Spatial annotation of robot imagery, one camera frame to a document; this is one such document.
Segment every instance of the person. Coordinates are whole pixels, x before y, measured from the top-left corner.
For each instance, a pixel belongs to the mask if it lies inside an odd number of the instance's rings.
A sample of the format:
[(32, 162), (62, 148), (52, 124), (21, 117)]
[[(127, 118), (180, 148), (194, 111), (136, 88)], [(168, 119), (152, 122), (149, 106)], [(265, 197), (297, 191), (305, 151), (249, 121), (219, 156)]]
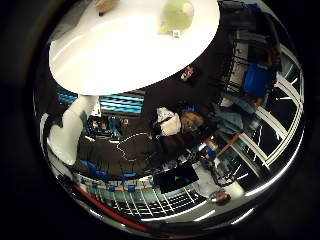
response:
[(218, 130), (226, 134), (234, 135), (249, 131), (249, 125), (253, 118), (253, 113), (257, 109), (256, 103), (244, 97), (222, 92), (222, 97), (231, 100), (234, 104), (231, 107), (222, 107), (212, 103), (213, 112), (208, 113), (208, 118), (215, 123)]
[(192, 186), (199, 195), (219, 206), (225, 205), (231, 200), (230, 194), (215, 183), (210, 171), (205, 169), (200, 161), (192, 164), (192, 167), (199, 178), (198, 181), (192, 183)]
[(226, 193), (225, 189), (220, 188), (209, 196), (209, 201), (216, 203), (218, 206), (226, 205), (230, 200), (230, 194)]

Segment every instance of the fluorescent light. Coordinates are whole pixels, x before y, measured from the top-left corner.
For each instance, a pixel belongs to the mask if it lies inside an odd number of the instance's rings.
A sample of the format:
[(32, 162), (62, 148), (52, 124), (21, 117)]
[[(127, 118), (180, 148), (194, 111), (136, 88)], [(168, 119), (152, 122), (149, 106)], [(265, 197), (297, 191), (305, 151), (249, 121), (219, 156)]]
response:
[(201, 206), (203, 206), (204, 204), (206, 204), (207, 201), (203, 201), (202, 203), (198, 204), (197, 206), (194, 206), (193, 208), (189, 208), (188, 210), (186, 211), (183, 211), (183, 212), (180, 212), (180, 213), (176, 213), (176, 214), (173, 214), (173, 215), (170, 215), (170, 216), (165, 216), (165, 217), (159, 217), (159, 218), (142, 218), (141, 221), (144, 221), (144, 222), (149, 222), (149, 221), (160, 221), (160, 220), (164, 220), (164, 219), (169, 219), (169, 218), (173, 218), (173, 217), (177, 217), (177, 216), (180, 216), (182, 214), (185, 214), (185, 213), (188, 213), (188, 212), (191, 212)]
[(277, 131), (275, 131), (275, 132), (276, 132), (277, 140), (279, 141), (280, 140), (279, 133)]
[(240, 179), (242, 179), (242, 178), (245, 178), (245, 177), (248, 176), (248, 175), (249, 175), (249, 174), (246, 173), (245, 175), (242, 175), (241, 177), (238, 177), (237, 180), (240, 180)]
[(203, 220), (203, 219), (211, 216), (211, 215), (214, 214), (215, 212), (216, 212), (216, 210), (212, 210), (212, 211), (208, 212), (207, 214), (205, 214), (205, 215), (203, 215), (203, 216), (201, 216), (201, 217), (199, 217), (199, 218), (196, 218), (196, 219), (193, 220), (193, 221), (194, 221), (194, 222), (201, 221), (201, 220)]
[(282, 98), (279, 98), (280, 100), (291, 100), (291, 97), (282, 97)]
[(97, 217), (101, 217), (100, 214), (96, 213), (95, 211), (93, 211), (93, 210), (91, 210), (91, 209), (90, 209), (90, 212), (91, 212), (93, 215), (97, 216)]
[(293, 160), (295, 159), (295, 157), (298, 154), (298, 150), (299, 150), (299, 148), (301, 146), (301, 143), (302, 143), (303, 135), (304, 135), (304, 130), (303, 130), (303, 132), (301, 134), (301, 139), (299, 141), (299, 144), (298, 144), (296, 150), (294, 151), (294, 153), (293, 153), (292, 157), (290, 158), (290, 160), (288, 161), (288, 163), (281, 169), (281, 171), (276, 176), (274, 176), (270, 181), (268, 181), (267, 183), (261, 185), (260, 187), (254, 189), (252, 191), (247, 192), (245, 194), (246, 197), (254, 195), (254, 194), (256, 194), (258, 192), (261, 192), (261, 191), (265, 190), (266, 188), (270, 187), (271, 184), (276, 182), (285, 173), (285, 171), (287, 171), (287, 169), (290, 167), (290, 165), (292, 164)]
[(253, 208), (251, 208), (248, 212), (246, 212), (245, 214), (243, 214), (241, 217), (239, 217), (237, 220), (233, 221), (231, 224), (236, 224), (240, 221), (242, 221), (243, 219), (245, 219), (246, 217), (248, 217), (251, 213), (253, 212)]
[[(260, 141), (261, 141), (261, 132), (262, 132), (262, 125), (260, 127), (259, 131), (259, 139), (258, 139), (258, 146), (260, 146)], [(257, 154), (254, 155), (253, 161), (256, 161)]]
[(241, 167), (241, 164), (239, 165), (239, 167), (237, 168), (237, 170), (233, 173), (233, 175), (236, 175), (236, 174), (237, 174), (237, 172), (239, 171), (240, 167)]
[(291, 85), (295, 84), (298, 81), (298, 78), (296, 77), (292, 82)]

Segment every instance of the fisheye lens view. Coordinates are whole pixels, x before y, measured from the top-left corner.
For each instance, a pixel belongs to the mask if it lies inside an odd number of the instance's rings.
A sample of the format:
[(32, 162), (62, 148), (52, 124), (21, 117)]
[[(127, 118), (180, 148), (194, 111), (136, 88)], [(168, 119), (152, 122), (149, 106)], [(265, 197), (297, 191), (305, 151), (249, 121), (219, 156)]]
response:
[(34, 73), (43, 156), (77, 204), (133, 235), (241, 225), (304, 135), (303, 70), (260, 0), (79, 0)]

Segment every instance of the small object on table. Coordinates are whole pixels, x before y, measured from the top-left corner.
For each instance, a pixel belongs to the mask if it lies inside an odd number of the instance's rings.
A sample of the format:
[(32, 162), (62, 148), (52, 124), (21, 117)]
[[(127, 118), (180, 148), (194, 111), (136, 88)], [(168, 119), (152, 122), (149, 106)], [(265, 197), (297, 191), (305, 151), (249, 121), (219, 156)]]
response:
[(118, 2), (119, 0), (95, 0), (99, 16), (103, 16), (103, 14), (111, 10)]
[(182, 79), (183, 81), (187, 81), (188, 78), (190, 78), (190, 77), (192, 76), (193, 72), (194, 72), (193, 67), (187, 66), (187, 67), (185, 68), (184, 72), (183, 72), (182, 75), (181, 75), (181, 79)]

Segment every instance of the red stripe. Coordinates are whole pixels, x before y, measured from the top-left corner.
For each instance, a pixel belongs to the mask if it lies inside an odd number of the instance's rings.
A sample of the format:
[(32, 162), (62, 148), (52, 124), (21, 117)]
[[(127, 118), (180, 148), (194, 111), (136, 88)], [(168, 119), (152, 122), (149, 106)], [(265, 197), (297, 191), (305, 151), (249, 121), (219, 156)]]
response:
[[(133, 228), (139, 229), (143, 232), (147, 232), (147, 227), (140, 225), (136, 222), (133, 222), (127, 218), (122, 217), (121, 215), (119, 215), (118, 213), (112, 211), (110, 208), (107, 208), (105, 205), (103, 205), (103, 203), (101, 203), (100, 201), (98, 201), (97, 199), (93, 198), (88, 192), (84, 191), (82, 188), (80, 188), (80, 186), (78, 185), (74, 185), (75, 188), (80, 191), (86, 198), (88, 198), (92, 203), (94, 203), (96, 206), (98, 206), (99, 208), (101, 208), (106, 214), (110, 215), (111, 217), (113, 217), (114, 219), (118, 220), (119, 222), (122, 222), (124, 224), (127, 224)], [(172, 237), (196, 237), (196, 236), (200, 236), (200, 234), (176, 234), (176, 233), (168, 233), (168, 232), (163, 232), (163, 234), (168, 235), (168, 236), (172, 236)]]
[(121, 215), (119, 215), (118, 213), (112, 211), (111, 209), (107, 208), (106, 206), (103, 205), (103, 203), (101, 203), (100, 201), (96, 200), (95, 198), (93, 198), (89, 193), (87, 193), (86, 191), (84, 191), (83, 189), (81, 189), (78, 185), (74, 185), (76, 187), (77, 190), (79, 190), (86, 198), (88, 198), (92, 203), (94, 203), (96, 206), (98, 206), (99, 208), (101, 208), (106, 214), (110, 215), (111, 217), (113, 217), (114, 219), (118, 220), (119, 222), (122, 222), (128, 226), (131, 226), (133, 228), (139, 229), (140, 231), (146, 232), (147, 228), (143, 225), (140, 225), (136, 222), (133, 222), (127, 218), (122, 217)]

